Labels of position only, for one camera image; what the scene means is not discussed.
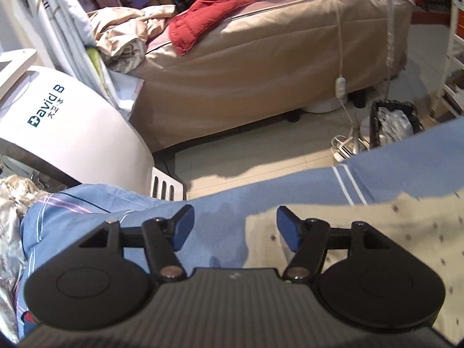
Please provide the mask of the blue plaid blanket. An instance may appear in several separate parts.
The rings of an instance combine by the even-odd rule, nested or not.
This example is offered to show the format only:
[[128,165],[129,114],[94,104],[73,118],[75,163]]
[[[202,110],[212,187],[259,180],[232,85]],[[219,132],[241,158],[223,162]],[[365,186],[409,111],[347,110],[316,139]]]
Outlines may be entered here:
[[[435,328],[463,338],[463,120],[356,155],[341,165],[278,177],[191,200],[192,233],[179,252],[197,267],[285,268],[291,254],[275,215],[347,228],[361,220],[380,230],[443,279],[446,300]],[[181,207],[110,185],[80,185],[42,197],[21,222],[23,279],[101,223],[138,226]]]

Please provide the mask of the black wicker waste basket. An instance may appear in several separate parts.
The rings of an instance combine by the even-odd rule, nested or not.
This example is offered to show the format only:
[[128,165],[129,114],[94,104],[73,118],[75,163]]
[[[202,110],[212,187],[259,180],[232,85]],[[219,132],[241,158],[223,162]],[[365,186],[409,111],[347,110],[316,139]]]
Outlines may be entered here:
[[418,110],[410,102],[377,100],[370,111],[370,148],[400,142],[424,131]]

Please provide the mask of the floral satin pillow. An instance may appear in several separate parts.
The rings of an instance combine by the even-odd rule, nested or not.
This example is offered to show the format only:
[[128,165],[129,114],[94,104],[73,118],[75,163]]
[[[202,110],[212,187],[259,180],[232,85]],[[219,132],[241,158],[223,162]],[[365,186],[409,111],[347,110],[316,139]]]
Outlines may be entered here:
[[15,291],[26,264],[20,224],[29,208],[47,195],[28,178],[13,174],[1,179],[1,334],[12,343],[19,342]]

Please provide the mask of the white David B machine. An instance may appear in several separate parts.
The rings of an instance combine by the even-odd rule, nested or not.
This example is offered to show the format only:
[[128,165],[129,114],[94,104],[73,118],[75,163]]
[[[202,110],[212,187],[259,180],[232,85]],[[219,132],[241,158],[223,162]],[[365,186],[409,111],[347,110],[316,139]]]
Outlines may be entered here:
[[33,49],[1,54],[1,154],[67,187],[150,196],[154,161],[135,129],[87,85],[35,59]]

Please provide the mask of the brown massage bed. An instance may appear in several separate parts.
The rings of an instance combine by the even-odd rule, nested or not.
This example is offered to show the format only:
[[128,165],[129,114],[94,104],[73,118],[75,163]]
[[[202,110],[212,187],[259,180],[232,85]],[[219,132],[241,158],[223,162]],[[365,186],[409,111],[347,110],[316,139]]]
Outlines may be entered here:
[[318,104],[398,73],[414,0],[264,0],[202,35],[184,56],[167,34],[133,71],[132,126],[153,152]]

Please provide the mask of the white metal trolley rack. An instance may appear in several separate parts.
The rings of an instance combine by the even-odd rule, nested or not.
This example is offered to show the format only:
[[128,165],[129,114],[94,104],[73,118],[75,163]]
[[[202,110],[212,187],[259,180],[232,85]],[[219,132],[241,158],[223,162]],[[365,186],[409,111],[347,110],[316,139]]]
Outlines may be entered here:
[[452,0],[450,32],[441,85],[429,115],[437,120],[440,107],[458,118],[463,116],[463,0]]

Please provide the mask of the beige satin quilt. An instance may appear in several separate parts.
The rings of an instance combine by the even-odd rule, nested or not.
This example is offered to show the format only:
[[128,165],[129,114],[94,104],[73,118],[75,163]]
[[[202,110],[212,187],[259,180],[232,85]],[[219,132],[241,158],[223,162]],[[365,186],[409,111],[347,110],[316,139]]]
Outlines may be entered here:
[[105,7],[87,15],[105,65],[114,72],[127,74],[145,60],[149,42],[163,33],[175,13],[174,5],[164,4],[141,10]]

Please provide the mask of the red padded jacket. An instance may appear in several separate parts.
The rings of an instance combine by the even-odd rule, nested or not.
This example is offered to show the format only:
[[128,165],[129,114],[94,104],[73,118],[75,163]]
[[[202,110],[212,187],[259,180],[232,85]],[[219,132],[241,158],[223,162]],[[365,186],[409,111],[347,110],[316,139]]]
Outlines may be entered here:
[[202,35],[236,10],[259,1],[262,0],[197,0],[168,24],[168,36],[175,52],[186,55]]

